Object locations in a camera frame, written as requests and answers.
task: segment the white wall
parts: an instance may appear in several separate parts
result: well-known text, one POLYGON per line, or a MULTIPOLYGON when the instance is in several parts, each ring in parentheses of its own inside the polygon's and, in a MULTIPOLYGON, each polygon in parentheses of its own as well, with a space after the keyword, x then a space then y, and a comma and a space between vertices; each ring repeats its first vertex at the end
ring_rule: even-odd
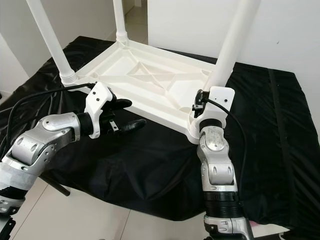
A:
POLYGON ((0 92, 10 95, 15 86, 28 80, 28 75, 0 33, 0 92))
MULTIPOLYGON (((151 46, 218 57, 238 0, 148 0, 151 46)), ((262 0, 237 61, 294 72, 320 133, 320 1, 262 0)))
MULTIPOLYGON (((116 29, 112 0, 41 2, 63 48, 78 36, 106 39, 116 29)), ((0 32, 29 76, 50 58, 26 0, 0 0, 0 32)))

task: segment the black cloth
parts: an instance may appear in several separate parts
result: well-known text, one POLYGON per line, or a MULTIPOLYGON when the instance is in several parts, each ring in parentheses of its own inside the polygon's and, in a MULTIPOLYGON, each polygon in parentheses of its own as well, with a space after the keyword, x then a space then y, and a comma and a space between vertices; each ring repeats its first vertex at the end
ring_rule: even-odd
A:
MULTIPOLYGON (((64 53, 77 71, 112 44, 81 36, 64 53)), ((216 62, 207 56, 178 54, 216 62)), ((24 96, 61 86, 51 58, 0 106, 0 141, 6 133, 8 108, 24 96)), ((288 239, 319 239, 320 147, 295 75, 236 63, 226 86, 235 90, 231 112, 248 138, 242 182, 248 218, 293 229, 288 239)), ((15 123, 35 115, 40 119, 50 114, 83 112, 85 97, 79 91, 37 97, 18 110, 15 123)), ((115 121, 120 125, 140 118, 119 110, 115 121)), ((239 180, 243 139, 232 118, 226 121, 225 137, 239 180)), ((35 122, 19 127, 14 135, 32 128, 35 122)), ((68 145, 56 154, 45 175, 108 203, 182 221, 204 211, 196 149, 183 134, 147 119, 147 125, 131 135, 103 135, 94 140, 83 137, 68 145)))

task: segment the black metal leg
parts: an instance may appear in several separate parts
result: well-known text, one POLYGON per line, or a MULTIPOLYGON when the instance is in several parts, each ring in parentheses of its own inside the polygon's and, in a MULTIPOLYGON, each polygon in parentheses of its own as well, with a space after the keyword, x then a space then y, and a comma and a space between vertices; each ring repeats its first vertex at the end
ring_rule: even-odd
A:
POLYGON ((59 183, 57 183, 55 180, 52 180, 49 177, 41 175, 40 178, 45 181, 47 184, 52 186, 53 188, 57 189, 60 193, 62 193, 65 196, 70 195, 70 191, 65 189, 63 186, 61 186, 59 183))

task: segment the black fabric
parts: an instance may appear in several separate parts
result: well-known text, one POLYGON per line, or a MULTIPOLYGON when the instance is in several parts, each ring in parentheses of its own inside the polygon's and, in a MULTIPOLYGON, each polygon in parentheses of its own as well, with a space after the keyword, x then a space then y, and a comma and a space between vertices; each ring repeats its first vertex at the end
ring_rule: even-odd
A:
MULTIPOLYGON (((112 44, 78 37, 64 52, 76 71, 112 44)), ((211 57, 178 53, 216 62, 211 57)), ((0 141, 6 133, 10 107, 24 96, 57 87, 61 87, 61 80, 50 59, 0 106, 0 141)), ((288 239, 319 239, 320 147, 295 75, 236 63, 227 87, 235 90, 231 112, 248 139, 241 195, 247 216, 260 224, 293 229, 288 239)), ((78 91, 38 97, 17 111, 15 123, 35 115, 40 119, 49 114, 81 113, 85 97, 78 91)), ((140 118, 119 110, 115 121, 121 124, 140 118)), ((21 126, 14 135, 32 128, 35 122, 21 126)), ((243 142, 229 117, 225 137, 235 171, 240 173, 243 142)), ((45 174, 103 201, 180 221, 205 209, 196 148, 183 134, 147 119, 147 125, 131 135, 104 135, 94 140, 82 137, 60 150, 45 174)))

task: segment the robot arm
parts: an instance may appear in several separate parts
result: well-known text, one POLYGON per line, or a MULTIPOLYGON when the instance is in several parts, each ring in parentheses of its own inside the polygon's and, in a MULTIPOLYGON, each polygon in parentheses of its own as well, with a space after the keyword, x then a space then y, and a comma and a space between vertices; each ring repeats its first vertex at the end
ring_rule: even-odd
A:
POLYGON ((86 98, 84 113, 49 115, 20 135, 0 162, 0 240, 9 239, 18 212, 38 176, 56 152, 81 136, 98 138, 103 133, 124 134, 143 127, 145 120, 118 128, 110 109, 129 107, 131 101, 117 100, 108 86, 98 82, 86 98))
POLYGON ((192 122, 199 132, 197 155, 201 161, 202 189, 206 214, 204 227, 208 240, 253 240, 249 221, 244 217, 238 196, 234 166, 229 158, 229 144, 224 138, 227 114, 210 103, 214 101, 230 110, 234 91, 211 87, 198 91, 192 122))

